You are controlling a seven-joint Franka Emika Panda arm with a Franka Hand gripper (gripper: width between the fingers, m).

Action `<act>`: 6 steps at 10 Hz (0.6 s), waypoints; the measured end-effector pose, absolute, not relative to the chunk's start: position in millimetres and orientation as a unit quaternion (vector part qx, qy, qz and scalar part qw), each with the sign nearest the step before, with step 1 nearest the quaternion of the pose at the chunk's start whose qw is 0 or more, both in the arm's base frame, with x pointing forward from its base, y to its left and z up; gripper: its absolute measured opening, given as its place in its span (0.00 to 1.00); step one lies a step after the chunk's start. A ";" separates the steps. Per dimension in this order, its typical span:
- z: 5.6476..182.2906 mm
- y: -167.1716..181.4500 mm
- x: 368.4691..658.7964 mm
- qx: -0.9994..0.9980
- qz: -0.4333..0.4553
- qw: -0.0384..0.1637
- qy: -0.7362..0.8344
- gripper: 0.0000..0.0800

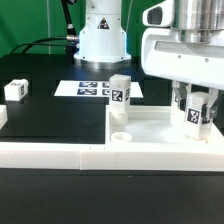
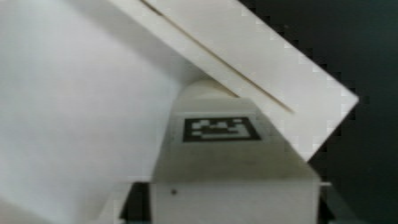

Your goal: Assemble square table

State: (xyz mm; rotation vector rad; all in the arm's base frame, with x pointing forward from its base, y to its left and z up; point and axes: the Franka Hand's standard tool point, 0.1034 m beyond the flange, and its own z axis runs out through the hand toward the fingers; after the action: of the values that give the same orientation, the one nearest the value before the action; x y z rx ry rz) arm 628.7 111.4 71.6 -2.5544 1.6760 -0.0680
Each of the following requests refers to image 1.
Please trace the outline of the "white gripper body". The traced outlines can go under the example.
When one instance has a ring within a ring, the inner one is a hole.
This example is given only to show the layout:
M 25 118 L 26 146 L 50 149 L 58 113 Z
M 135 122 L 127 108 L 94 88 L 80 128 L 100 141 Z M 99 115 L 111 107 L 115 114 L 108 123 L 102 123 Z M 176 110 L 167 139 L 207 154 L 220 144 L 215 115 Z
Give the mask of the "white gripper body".
M 148 28 L 141 66 L 147 75 L 224 90 L 224 30 L 209 44 L 196 44 L 180 42 L 176 30 Z

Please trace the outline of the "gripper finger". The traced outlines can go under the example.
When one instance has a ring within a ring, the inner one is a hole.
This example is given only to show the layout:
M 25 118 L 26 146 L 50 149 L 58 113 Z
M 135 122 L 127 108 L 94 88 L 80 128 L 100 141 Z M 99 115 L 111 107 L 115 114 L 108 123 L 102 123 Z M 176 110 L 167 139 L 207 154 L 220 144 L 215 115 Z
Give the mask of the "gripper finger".
M 222 95 L 218 89 L 209 89 L 208 102 L 202 107 L 202 118 L 204 121 L 213 120 L 218 114 L 218 107 L 222 101 Z
M 172 82 L 172 102 L 175 103 L 176 108 L 184 111 L 186 108 L 187 94 L 191 91 L 191 85 L 185 82 Z

